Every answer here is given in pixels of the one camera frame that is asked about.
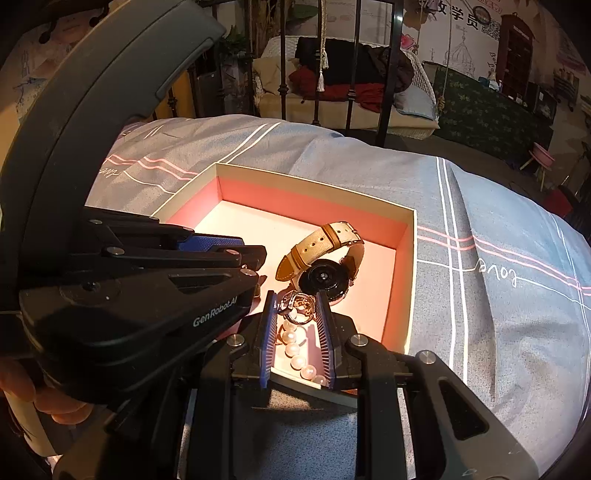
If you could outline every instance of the wall mural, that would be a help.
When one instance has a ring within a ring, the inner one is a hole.
[[[317,0],[296,0],[317,5]],[[327,34],[331,37],[353,38],[355,0],[326,0]],[[518,15],[534,33],[533,75],[547,69],[545,57],[547,26],[537,0],[428,0],[430,13],[416,11],[418,0],[404,0],[402,47],[417,48],[421,60],[446,64],[449,40],[449,19],[452,19],[452,55],[450,66],[468,76],[488,77],[496,69],[502,15]],[[382,2],[362,1],[361,41],[387,44],[391,7]],[[292,25],[292,35],[316,35],[316,18]],[[554,42],[554,34],[548,41]],[[562,32],[556,39],[558,64],[585,75],[586,69],[576,49]]]

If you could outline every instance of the rope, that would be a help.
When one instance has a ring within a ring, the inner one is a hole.
[[[417,44],[415,45],[415,55],[418,55],[418,48],[419,48],[419,41],[421,40],[421,27],[423,26],[423,8],[424,2],[421,2],[421,16],[418,19],[418,35],[417,35]]]
[[[447,62],[445,65],[445,81],[443,82],[443,91],[437,99],[437,109],[443,112],[445,108],[445,89],[447,88],[447,74],[449,73],[449,57],[452,56],[452,13],[449,12],[449,43],[447,44]]]
[[[320,74],[318,75],[318,91],[324,92],[324,75],[322,71],[329,67],[329,58],[326,55],[326,24],[328,19],[328,12],[326,8],[326,0],[321,0],[320,7],[322,9],[322,17],[319,21],[322,22],[320,30]]]

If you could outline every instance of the watch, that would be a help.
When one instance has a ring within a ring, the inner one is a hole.
[[[340,262],[321,258],[341,247],[349,250]],[[335,304],[353,285],[364,253],[362,238],[348,222],[327,223],[283,257],[275,279],[290,281],[297,291],[308,295],[326,290],[329,302]]]

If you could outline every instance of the cushion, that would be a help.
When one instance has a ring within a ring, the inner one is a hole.
[[[296,65],[296,59],[285,61],[285,80],[288,93],[293,91],[293,85],[289,80],[289,76],[295,72]],[[281,57],[255,59],[252,62],[252,69],[261,80],[263,90],[273,95],[279,95],[279,86],[281,85]]]
[[[403,115],[417,115],[429,120],[437,119],[437,108],[427,92],[416,85],[394,96],[394,106]]]

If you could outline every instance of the brown leather strap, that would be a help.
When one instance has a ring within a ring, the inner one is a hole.
[[[347,222],[327,223],[295,245],[281,260],[275,279],[290,281],[307,270],[315,260],[340,247],[350,247],[342,263],[349,270],[351,280],[354,280],[363,260],[365,247],[357,230]]]

